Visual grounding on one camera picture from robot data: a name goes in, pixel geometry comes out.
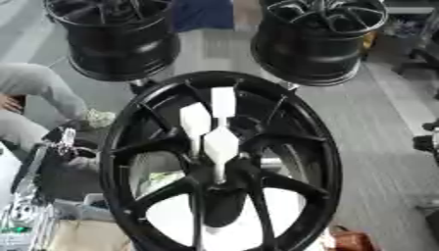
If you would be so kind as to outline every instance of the floor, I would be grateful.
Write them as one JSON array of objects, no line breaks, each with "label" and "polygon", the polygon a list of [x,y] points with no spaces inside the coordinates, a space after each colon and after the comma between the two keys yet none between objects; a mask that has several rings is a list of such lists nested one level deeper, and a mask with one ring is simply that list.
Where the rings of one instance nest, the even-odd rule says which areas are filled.
[{"label": "floor", "polygon": [[[132,97],[127,87],[76,73],[65,60],[64,33],[45,19],[41,2],[13,0],[0,6],[0,62],[51,66],[91,107],[118,112]],[[249,17],[252,13],[257,12],[250,10]],[[251,58],[252,31],[246,28],[251,22],[242,27],[183,33],[180,56],[158,78],[229,70],[273,79]],[[366,231],[382,250],[434,251],[439,246],[414,205],[439,191],[439,170],[430,156],[412,149],[412,137],[424,133],[422,123],[439,116],[439,103],[432,99],[437,79],[420,71],[394,74],[391,68],[402,55],[398,41],[383,38],[354,79],[332,87],[301,87],[298,93],[326,121],[342,155],[345,184],[334,221]],[[29,99],[26,114],[48,127],[63,119],[38,98]]]}]

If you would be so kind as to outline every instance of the gray pants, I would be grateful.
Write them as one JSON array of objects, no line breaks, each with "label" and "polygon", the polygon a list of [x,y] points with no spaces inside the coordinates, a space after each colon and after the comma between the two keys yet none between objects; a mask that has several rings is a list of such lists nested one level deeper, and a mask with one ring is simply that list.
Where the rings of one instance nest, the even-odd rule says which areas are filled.
[{"label": "gray pants", "polygon": [[[1,64],[0,92],[6,95],[41,96],[67,119],[80,120],[86,114],[84,101],[49,68],[31,64]],[[48,132],[26,117],[0,110],[0,139],[29,151]]]}]

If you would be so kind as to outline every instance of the wheel rim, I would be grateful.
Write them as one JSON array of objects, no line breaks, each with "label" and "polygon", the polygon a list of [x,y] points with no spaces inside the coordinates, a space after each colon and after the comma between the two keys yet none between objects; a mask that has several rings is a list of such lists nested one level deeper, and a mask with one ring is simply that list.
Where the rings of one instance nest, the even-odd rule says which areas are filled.
[{"label": "wheel rim", "polygon": [[[219,86],[235,87],[238,93],[238,115],[251,117],[246,114],[247,108],[243,108],[248,106],[240,105],[240,101],[252,104],[250,100],[255,98],[255,100],[266,100],[272,105],[263,118],[256,118],[260,123],[259,127],[251,127],[251,131],[241,129],[246,127],[239,125],[241,119],[233,120],[230,126],[241,138],[241,151],[249,153],[250,158],[238,158],[232,162],[230,165],[233,168],[227,167],[229,170],[227,175],[236,176],[242,181],[238,183],[245,183],[241,188],[252,199],[263,225],[263,245],[249,250],[303,250],[327,226],[338,205],[342,174],[337,148],[323,122],[304,101],[272,82],[250,75],[204,72],[177,76],[148,88],[125,107],[107,136],[101,160],[102,186],[116,221],[139,250],[202,249],[201,228],[198,226],[203,221],[203,216],[207,215],[203,208],[206,209],[209,201],[204,199],[203,195],[211,194],[207,190],[208,187],[212,188],[210,168],[203,161],[199,163],[187,161],[185,158],[189,150],[187,138],[181,134],[175,124],[170,122],[169,118],[165,118],[157,111],[167,107],[172,100],[183,96],[188,97],[190,103],[202,102],[210,110],[209,97],[205,95],[206,90]],[[286,133],[274,132],[273,128],[269,128],[271,125],[278,126],[276,122],[279,121],[280,112],[291,120],[290,124],[283,125],[291,128],[286,129]],[[126,137],[130,131],[129,127],[133,125],[132,119],[141,113],[151,118],[161,132],[156,133],[156,136],[150,138],[148,142],[130,143]],[[275,130],[284,130],[284,127],[277,127]],[[256,167],[260,160],[261,149],[269,145],[285,144],[316,153],[310,156],[320,165],[321,187],[314,187]],[[135,154],[154,151],[175,154],[184,164],[185,177],[140,199],[134,199],[128,185],[130,170],[123,168],[121,163]],[[272,232],[262,186],[294,190],[307,198],[307,205],[298,220],[280,236],[274,236]],[[196,226],[192,246],[173,241],[147,219],[139,221],[141,214],[152,205],[177,194],[190,194]]]}]

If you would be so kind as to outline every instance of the sneaker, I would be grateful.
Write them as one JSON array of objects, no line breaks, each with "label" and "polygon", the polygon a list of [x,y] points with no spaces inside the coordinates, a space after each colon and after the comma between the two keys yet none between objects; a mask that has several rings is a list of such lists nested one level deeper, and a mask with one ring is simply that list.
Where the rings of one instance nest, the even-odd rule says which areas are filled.
[{"label": "sneaker", "polygon": [[88,110],[85,119],[81,122],[81,130],[98,129],[111,125],[116,118],[115,113]]},{"label": "sneaker", "polygon": [[99,158],[76,157],[66,164],[67,168],[99,173]]}]

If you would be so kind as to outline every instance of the white block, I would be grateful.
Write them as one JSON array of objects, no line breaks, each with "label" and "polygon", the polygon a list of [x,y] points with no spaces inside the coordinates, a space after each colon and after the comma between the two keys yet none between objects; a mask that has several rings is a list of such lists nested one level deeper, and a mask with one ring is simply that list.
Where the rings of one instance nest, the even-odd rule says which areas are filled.
[{"label": "white block", "polygon": [[231,118],[236,113],[236,96],[233,87],[212,88],[214,118]]},{"label": "white block", "polygon": [[180,124],[189,137],[201,136],[211,131],[212,118],[201,103],[180,109]]},{"label": "white block", "polygon": [[225,181],[225,164],[239,152],[239,139],[227,127],[220,126],[204,137],[204,151],[215,163],[215,178]]}]

